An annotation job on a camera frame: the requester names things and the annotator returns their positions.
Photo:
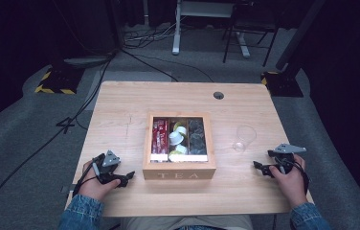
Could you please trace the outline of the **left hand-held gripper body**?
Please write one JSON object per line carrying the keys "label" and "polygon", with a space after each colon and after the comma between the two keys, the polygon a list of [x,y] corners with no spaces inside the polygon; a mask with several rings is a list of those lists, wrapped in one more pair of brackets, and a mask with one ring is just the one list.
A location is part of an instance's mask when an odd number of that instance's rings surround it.
{"label": "left hand-held gripper body", "polygon": [[107,184],[115,179],[123,179],[121,175],[114,174],[120,163],[121,159],[111,150],[94,158],[92,167],[99,182]]}

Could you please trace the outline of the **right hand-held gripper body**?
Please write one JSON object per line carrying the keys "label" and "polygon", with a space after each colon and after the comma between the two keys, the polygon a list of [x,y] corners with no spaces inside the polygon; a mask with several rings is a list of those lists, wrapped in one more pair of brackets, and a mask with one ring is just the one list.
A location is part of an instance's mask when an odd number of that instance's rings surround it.
{"label": "right hand-held gripper body", "polygon": [[273,150],[269,150],[268,155],[275,159],[279,171],[287,174],[295,166],[294,154],[299,152],[306,152],[306,148],[282,143]]}

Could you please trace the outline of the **person's right hand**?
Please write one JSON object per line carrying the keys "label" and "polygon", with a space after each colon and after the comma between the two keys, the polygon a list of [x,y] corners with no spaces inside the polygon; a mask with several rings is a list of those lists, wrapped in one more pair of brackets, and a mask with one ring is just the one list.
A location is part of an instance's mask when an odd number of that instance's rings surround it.
{"label": "person's right hand", "polygon": [[277,180],[281,192],[288,200],[291,208],[298,207],[307,202],[304,178],[300,170],[294,168],[290,173],[282,174],[275,166],[270,166],[269,169]]}

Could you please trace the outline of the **person's left hand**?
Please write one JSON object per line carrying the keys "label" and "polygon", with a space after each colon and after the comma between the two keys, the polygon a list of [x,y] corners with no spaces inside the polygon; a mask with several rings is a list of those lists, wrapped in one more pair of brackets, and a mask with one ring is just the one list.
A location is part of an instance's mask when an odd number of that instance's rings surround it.
{"label": "person's left hand", "polygon": [[95,172],[92,168],[92,162],[88,161],[83,166],[83,172],[87,174],[84,177],[84,182],[81,184],[78,194],[88,196],[98,201],[102,201],[112,190],[117,188],[121,180],[115,179],[107,184],[101,184],[96,178]]}

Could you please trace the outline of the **clear glass cup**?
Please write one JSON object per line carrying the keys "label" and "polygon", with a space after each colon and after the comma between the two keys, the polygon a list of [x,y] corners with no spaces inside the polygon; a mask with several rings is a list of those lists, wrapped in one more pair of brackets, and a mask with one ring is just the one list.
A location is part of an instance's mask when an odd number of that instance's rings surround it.
{"label": "clear glass cup", "polygon": [[239,126],[236,129],[235,141],[233,149],[238,152],[244,152],[257,139],[256,131],[247,125]]}

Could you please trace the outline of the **bundle of red stick packets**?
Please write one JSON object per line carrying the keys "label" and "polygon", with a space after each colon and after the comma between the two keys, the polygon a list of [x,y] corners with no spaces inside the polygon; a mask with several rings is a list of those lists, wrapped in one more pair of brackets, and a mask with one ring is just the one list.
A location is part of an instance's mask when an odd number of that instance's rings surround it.
{"label": "bundle of red stick packets", "polygon": [[168,160],[168,119],[155,119],[152,126],[151,161],[165,162]]}

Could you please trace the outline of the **wooden tea box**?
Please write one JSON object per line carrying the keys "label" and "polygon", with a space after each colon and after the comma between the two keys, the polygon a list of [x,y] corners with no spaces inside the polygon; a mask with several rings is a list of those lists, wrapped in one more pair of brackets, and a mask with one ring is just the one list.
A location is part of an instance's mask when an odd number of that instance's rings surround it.
{"label": "wooden tea box", "polygon": [[[188,149],[187,154],[169,156],[176,146],[169,144],[168,160],[165,162],[151,161],[152,126],[155,119],[168,119],[168,144],[169,134],[178,127],[185,127],[187,135],[181,144]],[[189,119],[202,119],[204,123],[203,134],[206,142],[205,155],[190,154]],[[208,113],[195,112],[150,112],[146,124],[146,139],[143,160],[143,174],[145,179],[170,180],[170,179],[212,179],[216,170],[214,144],[211,135],[211,118]]]}

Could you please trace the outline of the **black base with hazard tape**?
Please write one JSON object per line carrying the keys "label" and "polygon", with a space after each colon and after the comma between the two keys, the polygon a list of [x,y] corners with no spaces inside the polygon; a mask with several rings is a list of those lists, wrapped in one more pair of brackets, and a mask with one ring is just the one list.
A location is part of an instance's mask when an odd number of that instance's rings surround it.
{"label": "black base with hazard tape", "polygon": [[57,70],[50,67],[34,92],[74,95],[78,92],[83,73],[83,69]]}
{"label": "black base with hazard tape", "polygon": [[304,94],[295,79],[290,79],[284,73],[267,71],[260,74],[260,82],[266,86],[272,97],[301,98]]}

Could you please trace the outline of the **dark tea bag packet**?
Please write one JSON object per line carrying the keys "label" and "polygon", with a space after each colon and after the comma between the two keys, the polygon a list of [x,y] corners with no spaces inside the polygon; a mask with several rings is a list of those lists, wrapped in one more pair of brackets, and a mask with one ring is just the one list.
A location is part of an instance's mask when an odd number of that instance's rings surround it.
{"label": "dark tea bag packet", "polygon": [[202,119],[189,119],[189,133],[203,133],[204,123]]}
{"label": "dark tea bag packet", "polygon": [[190,154],[205,155],[206,142],[203,134],[194,133],[190,137]]}

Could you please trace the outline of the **person's beige lap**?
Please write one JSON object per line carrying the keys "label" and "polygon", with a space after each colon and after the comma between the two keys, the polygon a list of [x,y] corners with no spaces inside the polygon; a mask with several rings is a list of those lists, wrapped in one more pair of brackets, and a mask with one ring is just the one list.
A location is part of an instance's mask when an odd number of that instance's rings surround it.
{"label": "person's beige lap", "polygon": [[254,230],[249,215],[122,218],[121,230]]}

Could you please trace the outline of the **white desk leg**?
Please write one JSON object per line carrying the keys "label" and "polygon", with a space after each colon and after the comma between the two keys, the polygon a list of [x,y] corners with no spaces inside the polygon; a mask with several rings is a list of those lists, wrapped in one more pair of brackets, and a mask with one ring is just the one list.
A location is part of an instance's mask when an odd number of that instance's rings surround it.
{"label": "white desk leg", "polygon": [[249,58],[251,55],[250,55],[248,46],[247,46],[245,38],[244,38],[244,33],[236,32],[236,39],[237,39],[237,44],[239,45],[242,55],[245,58]]}
{"label": "white desk leg", "polygon": [[173,37],[173,44],[171,52],[176,56],[180,53],[180,37],[181,37],[181,2],[182,0],[176,0],[175,11],[175,32]]}

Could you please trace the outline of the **black slanted pole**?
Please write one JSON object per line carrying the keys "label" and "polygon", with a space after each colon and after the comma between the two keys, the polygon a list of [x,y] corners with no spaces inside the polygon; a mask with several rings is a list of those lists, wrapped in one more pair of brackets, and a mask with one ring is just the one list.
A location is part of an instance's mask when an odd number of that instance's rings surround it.
{"label": "black slanted pole", "polygon": [[300,42],[304,39],[305,33],[310,28],[325,1],[326,0],[315,0],[315,2],[311,5],[299,28],[291,38],[290,42],[276,63],[276,68],[278,70],[283,70],[284,66],[290,62],[294,52],[298,49]]}

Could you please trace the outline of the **black metal stand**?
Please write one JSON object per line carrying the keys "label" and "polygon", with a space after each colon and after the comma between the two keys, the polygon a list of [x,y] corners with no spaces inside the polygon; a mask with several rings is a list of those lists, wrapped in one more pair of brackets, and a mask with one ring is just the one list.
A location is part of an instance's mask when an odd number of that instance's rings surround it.
{"label": "black metal stand", "polygon": [[222,36],[226,39],[226,46],[222,62],[225,63],[231,43],[231,35],[236,32],[261,35],[256,44],[247,44],[248,47],[266,49],[262,66],[267,64],[274,41],[280,28],[280,16],[268,4],[259,1],[236,3],[232,7],[231,17]]}

